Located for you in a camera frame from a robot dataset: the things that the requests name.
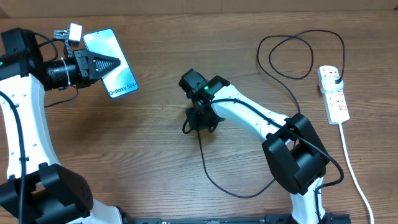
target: white cable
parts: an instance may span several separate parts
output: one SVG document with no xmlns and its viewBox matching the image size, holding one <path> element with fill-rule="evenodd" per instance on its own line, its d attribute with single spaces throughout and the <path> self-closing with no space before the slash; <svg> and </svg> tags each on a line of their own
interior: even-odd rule
<svg viewBox="0 0 398 224">
<path fill-rule="evenodd" d="M 361 195 L 363 201 L 365 202 L 366 208 L 368 208 L 370 221 L 371 221 L 371 224 L 373 224 L 374 220 L 373 220 L 373 212 L 372 212 L 371 205 L 369 204 L 368 200 L 365 197 L 365 194 L 363 194 L 361 188 L 359 187 L 358 181 L 356 180 L 356 177 L 355 177 L 355 174 L 354 174 L 354 170 L 351 167 L 351 163 L 349 161 L 348 152 L 347 152 L 347 146 L 346 146 L 346 140 L 344 138 L 343 126 L 341 125 L 341 123 L 338 123 L 338 127 L 340 129 L 341 142 L 343 143 L 344 156 L 346 157 L 348 170 L 349 170 L 351 176 L 353 177 L 355 187 L 358 189 L 359 194 Z"/>
<path fill-rule="evenodd" d="M 68 73 L 68 67 L 65 61 L 63 60 L 63 57 L 61 57 L 61 61 L 63 62 L 63 65 L 65 66 L 65 71 L 67 71 L 67 77 L 68 77 L 68 87 L 70 87 L 70 80 L 69 80 L 69 73 Z"/>
</svg>

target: smartphone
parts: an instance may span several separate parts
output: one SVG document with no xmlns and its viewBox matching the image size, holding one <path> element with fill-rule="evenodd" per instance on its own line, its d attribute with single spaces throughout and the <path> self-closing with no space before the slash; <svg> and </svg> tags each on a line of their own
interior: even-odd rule
<svg viewBox="0 0 398 224">
<path fill-rule="evenodd" d="M 120 66 L 102 77 L 110 98 L 138 90 L 136 79 L 112 29 L 85 34 L 83 41 L 90 52 L 120 59 Z"/>
</svg>

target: white power strip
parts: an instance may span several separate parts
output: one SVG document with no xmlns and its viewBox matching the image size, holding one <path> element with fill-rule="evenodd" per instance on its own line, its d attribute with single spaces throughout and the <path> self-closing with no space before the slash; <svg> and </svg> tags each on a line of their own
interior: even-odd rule
<svg viewBox="0 0 398 224">
<path fill-rule="evenodd" d="M 321 66 L 318 69 L 319 85 L 322 90 L 322 80 L 339 77 L 338 69 L 330 65 Z M 326 115 L 329 124 L 343 123 L 349 120 L 347 102 L 344 97 L 343 90 L 334 90 L 322 93 L 323 102 L 325 104 Z"/>
<path fill-rule="evenodd" d="M 322 92 L 323 102 L 325 104 L 326 115 L 328 117 L 329 124 L 338 124 L 339 126 L 341 142 L 343 144 L 343 150 L 348 170 L 351 176 L 353 177 L 355 187 L 357 188 L 366 207 L 368 208 L 370 223 L 373 224 L 374 218 L 373 218 L 372 208 L 368 200 L 366 199 L 365 194 L 363 194 L 361 188 L 359 187 L 358 181 L 356 180 L 354 174 L 354 170 L 351 166 L 348 157 L 342 123 L 349 120 L 349 114 L 348 114 L 347 102 L 343 93 L 343 85 L 335 85 L 333 82 L 330 82 L 330 80 L 334 80 L 338 76 L 339 73 L 336 67 L 330 65 L 324 65 L 318 69 L 319 87 Z"/>
</svg>

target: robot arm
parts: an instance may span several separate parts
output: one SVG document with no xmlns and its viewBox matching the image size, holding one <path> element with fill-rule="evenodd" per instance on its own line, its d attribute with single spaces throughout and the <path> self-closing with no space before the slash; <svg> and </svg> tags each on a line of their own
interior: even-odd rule
<svg viewBox="0 0 398 224">
<path fill-rule="evenodd" d="M 290 193 L 293 207 L 292 218 L 297 223 L 304 224 L 318 223 L 318 211 L 321 218 L 324 217 L 325 210 L 322 207 L 321 195 L 317 195 L 317 209 L 314 190 L 322 184 L 329 160 L 302 142 L 289 150 L 286 144 L 296 139 L 267 122 L 247 106 L 237 102 L 222 101 L 222 99 L 232 98 L 249 104 L 279 126 L 292 130 L 326 152 L 306 117 L 296 114 L 293 118 L 289 118 L 269 111 L 245 97 L 227 80 L 214 77 L 207 81 L 194 70 L 183 75 L 179 85 L 193 103 L 193 109 L 188 109 L 186 112 L 192 129 L 211 129 L 224 119 L 238 124 L 262 143 L 272 175 Z M 211 103 L 209 107 L 203 108 L 203 105 L 215 100 L 221 100 L 221 102 Z"/>
<path fill-rule="evenodd" d="M 76 24 L 56 30 L 54 39 L 64 41 L 66 59 L 43 62 L 34 32 L 15 28 L 1 34 L 6 55 L 0 58 L 0 91 L 16 105 L 24 138 L 24 223 L 125 224 L 129 220 L 120 209 L 93 199 L 87 181 L 60 165 L 50 140 L 45 91 L 64 90 L 70 85 L 88 87 L 120 65 L 118 58 L 85 49 L 71 51 L 70 46 L 76 46 L 80 35 L 81 26 Z M 19 137 L 10 104 L 3 98 L 0 104 L 9 146 L 8 182 L 0 185 L 0 205 L 18 217 L 22 183 Z M 45 189 L 34 192 L 39 184 Z"/>
</svg>

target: wood grain surface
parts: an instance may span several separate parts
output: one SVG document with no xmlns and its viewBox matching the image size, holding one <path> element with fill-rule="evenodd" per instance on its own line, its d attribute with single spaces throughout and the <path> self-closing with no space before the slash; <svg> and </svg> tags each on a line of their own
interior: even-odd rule
<svg viewBox="0 0 398 224">
<path fill-rule="evenodd" d="M 5 31 L 23 27 L 52 36 L 70 22 L 84 32 L 112 28 L 131 64 L 139 91 L 110 100 L 101 82 L 80 90 L 72 102 L 46 109 L 52 143 L 61 163 L 86 178 L 95 198 L 119 205 L 132 217 L 260 217 L 290 213 L 289 194 L 278 183 L 260 196 L 238 199 L 206 178 L 197 135 L 182 133 L 190 106 L 178 81 L 190 68 L 207 78 L 220 75 L 266 108 L 292 116 L 289 94 L 260 71 L 255 56 L 267 35 L 328 29 L 346 43 L 345 94 L 351 119 L 344 129 L 351 163 L 373 208 L 376 223 L 398 219 L 398 13 L 300 12 L 182 16 L 115 16 L 61 19 L 2 19 Z M 302 113 L 314 125 L 329 154 L 345 171 L 344 181 L 323 190 L 327 212 L 349 213 L 353 223 L 367 223 L 368 212 L 348 172 L 337 126 L 327 123 L 316 69 L 341 68 L 339 40 L 330 34 L 302 36 L 314 49 L 314 70 L 304 80 L 282 81 L 294 92 Z M 281 39 L 261 49 L 268 52 Z M 45 58 L 53 51 L 43 49 Z M 281 72 L 301 76 L 310 65 L 307 46 L 292 40 L 273 56 Z M 46 93 L 46 104 L 73 96 L 73 89 Z M 241 195 L 272 180 L 260 144 L 237 125 L 221 123 L 202 132 L 208 170 L 222 187 Z M 0 182 L 6 181 L 7 141 L 0 119 Z M 338 178 L 327 166 L 325 182 Z M 0 223 L 17 223 L 0 209 Z"/>
<path fill-rule="evenodd" d="M 0 18 L 393 10 L 398 0 L 13 0 Z"/>
</svg>

